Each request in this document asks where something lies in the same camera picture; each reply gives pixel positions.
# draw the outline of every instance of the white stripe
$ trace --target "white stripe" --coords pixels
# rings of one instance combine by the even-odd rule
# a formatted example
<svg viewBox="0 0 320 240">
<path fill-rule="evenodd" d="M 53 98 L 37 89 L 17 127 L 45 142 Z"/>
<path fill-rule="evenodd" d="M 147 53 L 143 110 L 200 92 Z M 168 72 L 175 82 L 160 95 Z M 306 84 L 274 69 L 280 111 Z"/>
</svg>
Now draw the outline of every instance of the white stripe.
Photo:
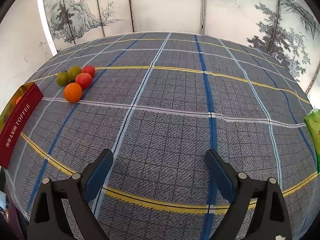
<svg viewBox="0 0 320 240">
<path fill-rule="evenodd" d="M 134 34 L 137 34 L 137 33 L 168 33 L 168 32 L 148 31 L 148 32 L 135 32 L 135 33 L 124 33 L 124 34 L 126 34 L 126 35 L 128 35 L 128 36 L 131 36 L 131 35 L 134 35 Z M 179 33 L 177 33 L 177 32 L 172 32 L 172 34 L 187 34 L 187 35 L 189 35 L 189 36 L 194 36 L 194 35 L 206 36 L 206 37 L 210 37 L 210 38 L 213 38 L 213 39 L 218 40 L 218 38 L 213 37 L 213 36 L 209 36 L 209 35 L 207 35 L 207 34 L 185 33 L 185 32 L 179 32 Z M 112 35 L 112 36 L 99 38 L 99 39 L 96 39 L 96 40 L 93 40 L 93 41 L 104 40 L 104 39 L 107 40 L 108 38 L 112 38 L 112 37 L 116 37 L 116 36 L 119 36 L 119 34 L 115 34 L 115 35 Z M 233 41 L 227 41 L 227 42 L 231 42 L 231 43 L 234 43 L 234 44 L 237 44 L 237 45 L 245 46 L 245 47 L 247 47 L 247 48 L 249 48 L 249 49 L 253 49 L 253 50 L 259 51 L 259 50 L 256 49 L 256 48 L 252 48 L 252 47 L 246 46 L 246 45 L 244 45 L 244 44 L 239 44 L 239 43 L 236 43 L 236 42 L 233 42 Z"/>
<path fill-rule="evenodd" d="M 80 49 L 74 51 L 74 52 L 72 53 L 72 55 L 74 55 L 74 53 L 80 51 L 80 50 L 83 49 L 83 48 L 86 49 L 85 46 L 89 45 L 91 42 L 94 42 L 94 41 L 90 41 L 90 42 L 86 43 L 86 44 L 85 44 L 84 46 L 82 46 Z M 67 61 L 70 61 L 70 60 L 73 60 L 73 59 L 82 58 L 82 57 L 89 57 L 89 56 L 95 56 L 95 55 L 100 54 L 100 53 L 101 53 L 101 52 L 93 53 L 93 54 L 86 54 L 86 55 L 82 55 L 82 56 L 79 56 L 79 57 L 73 57 L 73 58 L 67 57 L 67 59 L 65 59 L 65 60 L 63 60 L 63 61 L 61 61 L 61 62 L 54 63 L 54 64 L 52 64 L 52 65 L 50 65 L 50 66 L 41 68 L 41 69 L 37 70 L 36 72 L 42 71 L 42 70 L 44 70 L 44 69 L 46 69 L 46 68 L 50 68 L 50 67 L 55 66 L 55 65 L 58 65 L 58 64 L 61 65 L 62 63 L 67 62 Z"/>
<path fill-rule="evenodd" d="M 231 55 L 231 57 L 233 57 L 234 61 L 236 62 L 236 64 L 238 65 L 238 67 L 243 71 L 243 74 L 245 76 L 245 78 L 247 79 L 247 81 L 249 81 L 249 85 L 251 87 L 251 90 L 252 92 L 254 93 L 254 96 L 255 98 L 257 99 L 259 105 L 261 106 L 261 108 L 263 109 L 265 115 L 267 116 L 268 120 L 269 120 L 269 123 L 268 123 L 268 126 L 269 126 L 269 132 L 270 132 L 270 137 L 271 137 L 271 142 L 272 142 L 272 145 L 273 145 L 273 150 L 274 150 L 274 153 L 275 153 L 275 158 L 276 158 L 276 163 L 277 163 L 277 173 L 278 173 L 278 181 L 279 181 L 279 186 L 280 186 L 280 189 L 282 190 L 282 171 L 281 171 L 281 162 L 280 162 L 280 157 L 279 157 L 279 153 L 278 153 L 278 148 L 277 148 L 277 145 L 276 145 L 276 138 L 273 134 L 273 128 L 272 128 L 272 125 L 270 123 L 270 120 L 271 120 L 271 116 L 268 112 L 268 110 L 266 109 L 266 107 L 264 106 L 264 104 L 262 103 L 261 99 L 259 98 L 256 90 L 254 89 L 253 85 L 251 84 L 250 82 L 250 79 L 247 75 L 247 72 L 240 66 L 239 62 L 236 60 L 236 58 L 232 55 L 232 53 L 230 52 L 230 50 L 222 43 L 222 41 L 220 39 L 218 39 L 221 44 L 225 47 L 225 49 L 228 51 L 228 53 Z"/>
<path fill-rule="evenodd" d="M 106 49 L 108 49 L 110 46 L 112 46 L 113 44 L 115 44 L 115 42 L 119 41 L 119 39 L 117 39 L 116 41 L 114 41 L 113 43 L 109 44 L 108 46 L 106 46 L 103 50 L 101 50 L 97 55 L 95 55 L 93 58 L 91 58 L 90 60 L 88 60 L 82 67 L 86 66 L 90 61 L 92 61 L 93 59 L 95 59 L 95 57 L 99 56 L 103 51 L 105 51 Z"/>
<path fill-rule="evenodd" d="M 56 96 L 60 93 L 60 91 L 61 91 L 62 89 L 63 89 L 63 87 L 59 89 L 59 91 L 54 95 L 53 99 L 52 99 L 52 100 L 49 102 L 49 104 L 43 109 L 43 111 L 42 111 L 41 115 L 39 116 L 37 122 L 36 122 L 35 125 L 33 126 L 32 130 L 31 130 L 31 132 L 30 132 L 30 134 L 29 134 L 28 139 L 31 138 L 31 135 L 32 135 L 34 129 L 35 129 L 36 126 L 38 125 L 38 123 L 39 123 L 40 119 L 42 118 L 42 116 L 43 116 L 45 110 L 47 109 L 47 107 L 53 102 L 53 100 L 56 98 Z M 18 161 L 18 165 L 17 165 L 16 171 L 15 171 L 15 173 L 14 173 L 13 184 L 15 183 L 16 176 L 17 176 L 17 172 L 18 172 L 18 168 L 19 168 L 19 165 L 20 165 L 20 162 L 21 162 L 21 159 L 22 159 L 22 156 L 23 156 L 23 153 L 24 153 L 26 147 L 27 147 L 27 141 L 25 142 L 25 145 L 24 145 L 24 147 L 23 147 L 23 150 L 22 150 L 22 152 L 21 152 L 21 154 L 20 154 L 20 158 L 19 158 L 19 161 Z"/>
<path fill-rule="evenodd" d="M 57 101 L 57 102 L 63 102 L 67 103 L 63 98 L 42 98 L 43 100 L 46 101 Z M 110 108 L 122 108 L 122 109 L 129 109 L 132 106 L 129 104 L 116 104 L 116 103 L 102 103 L 102 102 L 97 102 L 97 101 L 88 101 L 88 100 L 80 100 L 78 101 L 79 104 L 83 105 L 89 105 L 89 106 L 100 106 L 100 107 L 110 107 Z M 289 123 L 283 123 L 275 120 L 270 121 L 268 119 L 263 119 L 263 118 L 241 118 L 241 117 L 229 117 L 225 116 L 220 113 L 214 113 L 214 112 L 192 112 L 192 111 L 184 111 L 184 110 L 177 110 L 177 109 L 168 109 L 168 108 L 161 108 L 161 107 L 156 107 L 156 106 L 137 106 L 134 105 L 134 108 L 139 109 L 141 111 L 148 111 L 148 112 L 153 112 L 153 113 L 161 113 L 161 114 L 175 114 L 175 115 L 182 115 L 182 116 L 192 116 L 192 117 L 203 117 L 203 118 L 218 118 L 218 119 L 223 119 L 226 122 L 247 122 L 247 123 L 271 123 L 272 125 L 275 126 L 282 126 L 286 128 L 291 128 L 295 129 L 298 127 L 304 127 L 306 126 L 305 123 L 296 123 L 296 124 L 289 124 Z"/>
<path fill-rule="evenodd" d="M 228 41 L 228 40 L 224 40 L 224 39 L 220 39 L 220 40 L 222 40 L 222 41 L 227 41 L 227 42 L 231 42 L 231 43 L 234 43 L 234 44 L 237 44 L 237 45 L 240 45 L 240 46 L 245 46 L 245 47 L 247 47 L 248 49 L 253 49 L 253 50 L 255 50 L 255 51 L 259 51 L 259 49 L 256 49 L 256 48 L 253 48 L 253 47 L 249 47 L 249 46 L 247 46 L 247 45 L 244 45 L 244 44 L 240 44 L 240 43 L 237 43 L 237 42 L 234 42 L 234 41 Z"/>
<path fill-rule="evenodd" d="M 67 57 L 67 59 L 70 58 L 70 57 L 71 57 L 72 55 L 74 55 L 75 53 L 76 53 L 76 51 L 75 51 L 74 53 L 70 54 L 70 56 Z M 60 67 L 60 65 L 61 65 L 62 63 L 63 63 L 63 61 L 60 62 L 59 65 L 56 66 L 53 70 L 51 70 L 51 71 L 48 73 L 48 76 L 50 76 L 50 74 L 51 74 L 53 71 L 55 71 L 58 67 Z M 37 84 L 37 85 L 40 86 L 43 81 L 44 81 L 44 79 L 41 80 L 41 82 L 40 82 L 39 84 Z"/>
<path fill-rule="evenodd" d="M 115 164 L 115 160 L 119 154 L 119 150 L 120 150 L 120 147 L 121 147 L 121 143 L 122 143 L 122 140 L 124 138 L 124 135 L 125 135 L 125 132 L 128 128 L 128 125 L 129 125 L 129 122 L 130 122 L 130 119 L 131 119 L 131 116 L 134 112 L 134 109 L 135 109 L 135 102 L 139 101 L 140 99 L 140 96 L 144 90 L 144 87 L 148 81 L 148 78 L 150 76 L 150 73 L 152 71 L 152 67 L 155 65 L 156 61 L 158 60 L 164 46 L 166 45 L 169 37 L 170 37 L 171 33 L 168 34 L 168 36 L 166 37 L 166 39 L 164 40 L 163 44 L 161 45 L 159 51 L 157 52 L 155 58 L 153 59 L 153 61 L 151 62 L 150 64 L 150 68 L 149 70 L 146 72 L 145 76 L 143 77 L 141 83 L 140 83 L 140 86 L 131 102 L 131 107 L 130 109 L 128 109 L 127 113 L 125 114 L 125 117 L 122 121 L 122 124 L 121 124 L 121 127 L 120 127 L 120 130 L 118 132 L 118 135 L 116 137 L 116 140 L 115 140 L 115 143 L 112 147 L 112 152 L 113 152 L 113 164 L 111 166 L 111 169 L 104 181 L 104 186 L 103 188 L 101 189 L 100 193 L 97 195 L 97 197 L 95 198 L 94 200 L 94 203 L 93 203 L 93 206 L 92 206 L 92 211 L 94 212 L 94 216 L 97 218 L 99 216 L 99 212 L 100 212 L 100 208 L 101 208 L 101 204 L 102 204 L 102 200 L 103 200 L 103 196 L 105 195 L 105 192 L 106 190 L 104 189 L 104 187 L 106 187 L 106 185 L 108 185 L 108 182 L 109 182 L 109 178 L 110 178 L 110 174 L 111 174 L 111 171 L 112 171 L 112 168 L 113 168 L 113 165 Z"/>
<path fill-rule="evenodd" d="M 263 57 L 274 67 L 274 69 L 280 74 L 279 70 L 278 70 L 264 55 L 261 54 L 261 56 L 263 56 Z M 296 92 L 296 90 L 294 90 L 294 89 L 289 85 L 289 83 L 288 83 L 285 79 L 284 79 L 284 81 L 287 83 L 287 85 L 288 85 L 294 92 Z M 308 112 L 307 112 L 307 111 L 305 110 L 305 108 L 303 107 L 303 105 L 302 105 L 299 97 L 298 97 L 298 100 L 299 100 L 299 103 L 300 103 L 300 105 L 302 106 L 303 110 L 306 112 L 306 115 L 308 115 Z"/>
<path fill-rule="evenodd" d="M 212 54 L 212 53 L 205 53 L 205 52 L 198 52 L 198 51 L 190 51 L 190 50 L 182 50 L 182 49 L 164 49 L 164 50 L 167 50 L 167 51 L 191 52 L 191 53 L 201 53 L 201 54 L 205 54 L 205 55 L 209 55 L 209 56 L 222 57 L 222 58 L 226 58 L 226 59 L 233 60 L 233 58 L 225 57 L 225 56 L 221 56 L 221 55 L 217 55 L 217 54 Z M 286 77 L 284 77 L 283 75 L 281 75 L 280 73 L 273 72 L 272 70 L 263 68 L 263 67 L 261 67 L 261 66 L 258 66 L 258 65 L 255 65 L 255 64 L 246 62 L 246 61 L 238 60 L 238 59 L 237 59 L 237 61 L 238 61 L 238 62 L 242 62 L 242 63 L 249 64 L 249 65 L 252 65 L 252 66 L 255 66 L 255 67 L 258 67 L 258 68 L 262 68 L 262 69 L 264 69 L 264 70 L 267 70 L 267 71 L 270 71 L 270 72 L 272 72 L 272 73 L 274 73 L 274 74 L 277 74 L 277 75 L 279 75 L 279 76 L 282 76 L 283 78 L 286 78 Z M 291 79 L 289 79 L 289 78 L 286 78 L 286 79 L 287 79 L 287 80 L 290 80 L 291 82 L 296 83 L 296 81 L 294 81 L 294 80 L 291 80 Z"/>
<path fill-rule="evenodd" d="M 100 39 L 96 39 L 96 40 L 93 40 L 93 41 L 97 41 L 97 40 L 101 40 L 101 39 L 108 39 L 108 38 L 110 38 L 110 37 L 105 37 L 105 38 L 100 38 Z M 85 45 L 83 46 L 83 47 L 81 47 L 80 49 L 76 49 L 74 52 L 78 52 L 78 51 L 80 51 L 81 49 L 83 49 L 85 46 L 87 46 L 87 45 L 89 45 L 91 42 L 93 42 L 93 41 L 90 41 L 89 43 L 85 43 Z M 92 46 L 90 46 L 90 47 L 96 47 L 96 46 L 103 46 L 103 45 L 105 45 L 104 43 L 99 43 L 99 44 L 96 44 L 96 45 L 92 45 Z M 69 49 L 72 49 L 72 48 L 74 48 L 74 47 L 76 47 L 76 46 L 78 46 L 78 45 L 75 45 L 75 46 L 72 46 L 72 47 L 69 47 L 69 48 L 66 48 L 66 49 L 64 49 L 64 50 L 66 50 L 65 51 L 65 54 L 61 54 L 61 55 L 59 55 L 59 56 L 57 56 L 56 58 L 54 58 L 54 59 L 50 59 L 50 60 L 48 60 L 48 61 L 52 61 L 52 60 L 55 60 L 55 59 L 57 59 L 58 57 L 62 57 L 62 56 L 64 56 L 64 55 L 67 55 L 68 53 L 71 53 L 71 51 L 70 52 L 67 52 Z"/>
<path fill-rule="evenodd" d="M 116 51 L 135 51 L 135 50 L 137 50 L 137 51 L 141 51 L 141 50 L 158 50 L 158 49 L 115 49 L 115 50 L 111 50 L 111 51 L 104 51 L 104 52 L 99 52 L 99 53 L 101 53 L 101 54 L 104 54 L 104 53 L 111 53 L 111 52 L 116 52 Z M 52 67 L 52 66 L 54 66 L 54 65 L 57 65 L 57 64 L 60 64 L 60 63 L 63 63 L 63 62 L 67 62 L 67 61 L 69 61 L 69 60 L 73 60 L 73 59 L 75 59 L 75 58 L 81 58 L 81 57 L 88 57 L 88 56 L 94 56 L 94 55 L 97 55 L 98 53 L 93 53 L 93 54 L 86 54 L 86 55 L 82 55 L 82 56 L 79 56 L 79 57 L 73 57 L 73 58 L 70 58 L 70 59 L 65 59 L 65 60 L 63 60 L 63 61 L 61 61 L 61 62 L 58 62 L 58 63 L 55 63 L 55 64 L 52 64 L 52 65 L 50 65 L 50 66 L 48 66 L 48 67 L 44 67 L 44 68 L 42 68 L 42 69 L 39 69 L 39 70 L 37 70 L 36 72 L 39 72 L 39 71 L 41 71 L 41 70 L 44 70 L 44 69 L 46 69 L 46 68 L 49 68 L 49 67 Z"/>
</svg>

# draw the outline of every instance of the orange object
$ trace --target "orange object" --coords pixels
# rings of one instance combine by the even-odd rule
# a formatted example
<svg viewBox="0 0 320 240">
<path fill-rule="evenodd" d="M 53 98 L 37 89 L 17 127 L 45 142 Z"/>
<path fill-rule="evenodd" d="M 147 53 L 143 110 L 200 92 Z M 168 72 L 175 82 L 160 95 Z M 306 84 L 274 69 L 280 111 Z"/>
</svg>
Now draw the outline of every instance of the orange object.
<svg viewBox="0 0 320 240">
<path fill-rule="evenodd" d="M 80 73 L 76 76 L 76 83 L 81 86 L 82 89 L 90 87 L 92 83 L 92 76 L 89 73 Z"/>
<path fill-rule="evenodd" d="M 17 101 L 16 101 L 16 105 L 19 103 L 20 99 L 22 98 L 22 96 L 18 97 Z"/>
<path fill-rule="evenodd" d="M 82 88 L 77 83 L 71 83 L 64 89 L 64 98 L 70 103 L 78 102 L 82 97 Z"/>
<path fill-rule="evenodd" d="M 88 65 L 82 69 L 82 73 L 88 73 L 88 74 L 90 74 L 90 76 L 94 77 L 94 75 L 96 73 L 96 69 L 94 68 L 94 66 Z"/>
</svg>

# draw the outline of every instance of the red box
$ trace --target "red box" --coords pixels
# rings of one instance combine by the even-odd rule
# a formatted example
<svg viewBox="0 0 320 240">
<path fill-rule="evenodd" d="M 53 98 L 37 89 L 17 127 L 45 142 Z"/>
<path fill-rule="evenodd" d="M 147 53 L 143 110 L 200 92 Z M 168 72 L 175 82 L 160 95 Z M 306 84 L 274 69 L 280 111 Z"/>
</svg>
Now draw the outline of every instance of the red box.
<svg viewBox="0 0 320 240">
<path fill-rule="evenodd" d="M 32 82 L 26 85 L 28 85 L 28 89 L 24 92 L 22 98 L 5 121 L 0 134 L 0 166 L 4 167 L 5 169 L 8 168 L 11 154 L 23 127 L 25 126 L 36 106 L 43 98 L 43 94 L 36 83 Z M 18 95 L 19 94 L 16 93 L 8 104 L 15 104 L 15 100 Z"/>
</svg>

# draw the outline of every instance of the yellow stripe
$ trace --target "yellow stripe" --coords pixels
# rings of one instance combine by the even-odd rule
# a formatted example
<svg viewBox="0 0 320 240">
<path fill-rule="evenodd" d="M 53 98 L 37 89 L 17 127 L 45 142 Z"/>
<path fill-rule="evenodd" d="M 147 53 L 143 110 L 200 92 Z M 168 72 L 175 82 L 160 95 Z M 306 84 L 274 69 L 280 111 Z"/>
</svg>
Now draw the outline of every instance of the yellow stripe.
<svg viewBox="0 0 320 240">
<path fill-rule="evenodd" d="M 296 192 L 297 190 L 301 189 L 302 187 L 304 187 L 306 184 L 308 184 L 310 181 L 312 181 L 313 179 L 315 179 L 318 176 L 318 172 L 316 171 L 315 173 L 311 174 L 309 177 L 307 177 L 306 179 L 304 179 L 303 181 L 301 181 L 300 183 L 298 183 L 297 185 L 286 189 L 285 191 L 282 192 L 283 196 L 286 197 L 294 192 Z"/>
<path fill-rule="evenodd" d="M 57 76 L 57 75 L 58 75 L 58 73 L 55 73 L 55 74 L 52 74 L 52 75 L 50 75 L 50 76 L 45 76 L 45 77 L 42 77 L 42 78 L 38 78 L 38 79 L 32 80 L 32 81 L 30 81 L 30 82 L 35 82 L 35 81 L 38 81 L 38 80 L 42 80 L 42 79 L 45 79 L 45 78 L 48 78 L 48 77 Z"/>
<path fill-rule="evenodd" d="M 150 68 L 150 66 L 97 67 L 97 68 L 95 68 L 95 69 L 100 70 L 100 69 L 148 69 L 148 68 Z M 243 78 L 238 78 L 238 77 L 234 77 L 234 76 L 229 76 L 229 75 L 225 75 L 225 74 L 221 74 L 221 73 L 213 73 L 213 72 L 210 72 L 210 71 L 201 71 L 201 70 L 188 69 L 188 68 L 178 68 L 178 67 L 152 67 L 152 68 L 154 68 L 154 69 L 172 70 L 172 71 L 175 71 L 175 70 L 176 70 L 176 71 L 193 72 L 193 73 L 199 73 L 199 74 L 205 73 L 205 74 L 212 75 L 212 76 L 216 76 L 216 77 L 231 78 L 231 79 L 235 79 L 235 80 L 238 80 L 238 81 L 242 81 L 242 82 L 246 82 L 246 83 L 251 83 L 251 84 L 254 84 L 254 85 L 257 85 L 257 86 L 260 86 L 260 87 L 270 88 L 270 89 L 274 89 L 274 90 L 287 91 L 287 92 L 292 93 L 293 95 L 295 95 L 297 98 L 299 98 L 299 99 L 302 100 L 303 102 L 305 102 L 305 103 L 307 103 L 307 104 L 310 104 L 309 101 L 301 98 L 298 94 L 296 94 L 295 92 L 293 92 L 293 91 L 291 91 L 291 90 L 281 89 L 281 88 L 275 88 L 275 87 L 271 87 L 271 86 L 268 86 L 268 85 L 265 85 L 265 84 L 261 84 L 261 83 L 257 83 L 257 82 L 254 82 L 254 81 L 248 81 L 248 80 L 243 79 Z M 56 73 L 56 74 L 53 74 L 53 75 L 50 75 L 50 76 L 42 77 L 42 78 L 39 78 L 39 79 L 36 79 L 36 80 L 32 80 L 31 82 L 34 82 L 34 81 L 37 81 L 37 80 L 40 80 L 40 79 L 44 79 L 44 78 L 48 78 L 48 77 L 52 77 L 52 76 L 55 76 L 55 75 L 57 75 L 57 73 Z"/>
<path fill-rule="evenodd" d="M 41 157 L 47 159 L 48 162 L 52 164 L 54 167 L 56 167 L 63 173 L 67 174 L 68 176 L 71 176 L 72 174 L 76 173 L 76 171 L 73 171 L 71 168 L 68 168 L 67 166 L 63 165 L 61 162 L 49 156 L 32 140 L 27 138 L 27 136 L 24 133 L 21 133 L 20 135 Z M 297 185 L 283 191 L 282 192 L 283 196 L 286 197 L 296 192 L 297 190 L 304 187 L 306 184 L 308 184 L 311 180 L 313 180 L 317 176 L 318 176 L 318 172 L 311 174 L 309 177 L 307 177 Z M 106 187 L 105 189 L 106 189 L 107 196 L 110 196 L 128 203 L 133 203 L 135 205 L 143 206 L 146 208 L 152 208 L 155 210 L 166 211 L 166 212 L 191 213 L 191 214 L 206 214 L 208 212 L 208 208 L 206 205 L 188 205 L 188 204 L 169 203 L 169 202 L 163 202 L 163 201 L 158 201 L 154 199 L 144 198 L 141 196 L 132 195 L 111 187 Z M 230 205 L 220 205 L 220 206 L 214 206 L 213 208 L 210 208 L 210 209 L 214 212 L 214 214 L 219 215 L 219 214 L 225 214 L 229 206 Z M 256 201 L 251 201 L 248 206 L 248 209 L 255 208 L 255 206 L 256 206 Z"/>
<path fill-rule="evenodd" d="M 30 140 L 23 132 L 20 133 L 23 139 L 25 139 L 28 144 L 44 159 L 47 159 L 50 164 L 56 167 L 58 170 L 62 171 L 63 173 L 71 176 L 72 174 L 76 173 L 72 169 L 68 168 L 67 166 L 63 165 L 61 162 L 57 161 L 45 151 L 43 151 L 38 145 L 36 145 L 32 140 Z"/>
<path fill-rule="evenodd" d="M 82 49 L 92 48 L 92 47 L 96 47 L 96 46 L 107 45 L 107 44 L 111 44 L 111 43 L 124 42 L 124 41 L 138 41 L 138 40 L 139 40 L 139 41 L 163 41 L 164 39 L 128 39 L 128 40 L 123 40 L 123 41 L 105 42 L 105 43 L 101 43 L 101 44 L 91 45 L 91 46 L 88 46 L 88 47 L 85 47 L 85 48 L 81 48 L 81 49 L 78 49 L 78 50 L 74 50 L 74 51 L 71 51 L 71 52 L 67 52 L 67 53 L 65 53 L 65 54 L 59 55 L 58 57 L 61 57 L 61 56 L 64 56 L 64 55 L 67 55 L 67 54 L 70 54 L 70 53 L 75 53 L 75 52 L 80 51 L 80 50 L 82 50 Z M 168 40 L 169 40 L 169 41 L 187 41 L 187 40 L 178 40 L 178 39 L 168 39 Z M 213 45 L 213 46 L 217 46 L 217 47 L 222 47 L 222 48 L 224 48 L 222 45 L 218 45 L 218 44 L 214 44 L 214 43 L 209 43 L 209 42 L 200 42 L 200 41 L 187 41 L 187 42 L 198 42 L 198 43 L 201 43 L 201 44 L 208 44 L 208 45 Z M 236 51 L 242 52 L 242 53 L 244 53 L 244 54 L 248 54 L 248 55 L 251 55 L 251 56 L 253 56 L 253 57 L 257 57 L 257 58 L 263 59 L 263 60 L 265 60 L 265 61 L 267 61 L 267 62 L 269 62 L 269 63 L 271 63 L 271 64 L 273 64 L 273 65 L 276 65 L 276 66 L 279 66 L 279 67 L 281 67 L 281 68 L 284 68 L 284 67 L 281 66 L 281 65 L 278 65 L 278 64 L 276 64 L 276 63 L 270 62 L 270 61 L 268 61 L 267 59 L 262 58 L 262 57 L 258 57 L 258 56 L 254 55 L 254 54 L 251 54 L 251 53 L 248 53 L 248 52 L 239 50 L 239 49 L 234 49 L 234 48 L 229 48 L 229 47 L 226 47 L 226 48 L 227 48 L 227 49 L 236 50 Z"/>
</svg>

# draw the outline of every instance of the metal screw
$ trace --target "metal screw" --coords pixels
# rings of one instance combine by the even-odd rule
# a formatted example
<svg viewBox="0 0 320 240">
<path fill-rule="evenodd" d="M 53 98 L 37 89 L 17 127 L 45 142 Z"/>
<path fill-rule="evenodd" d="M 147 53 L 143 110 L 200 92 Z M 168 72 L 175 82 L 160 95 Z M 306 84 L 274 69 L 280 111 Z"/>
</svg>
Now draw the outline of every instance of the metal screw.
<svg viewBox="0 0 320 240">
<path fill-rule="evenodd" d="M 47 184 L 49 182 L 49 178 L 44 178 L 43 180 L 42 180 L 42 183 L 43 184 Z"/>
<path fill-rule="evenodd" d="M 79 179 L 80 176 L 81 176 L 80 173 L 75 173 L 75 174 L 72 175 L 72 178 L 73 178 L 73 179 Z"/>
<path fill-rule="evenodd" d="M 239 172 L 238 176 L 239 176 L 239 178 L 241 178 L 241 179 L 247 178 L 247 174 L 245 174 L 244 172 Z"/>
<path fill-rule="evenodd" d="M 277 180 L 276 180 L 275 178 L 273 178 L 273 177 L 271 177 L 271 178 L 269 179 L 269 181 L 270 181 L 270 183 L 272 183 L 272 184 L 276 184 L 276 183 L 277 183 Z"/>
</svg>

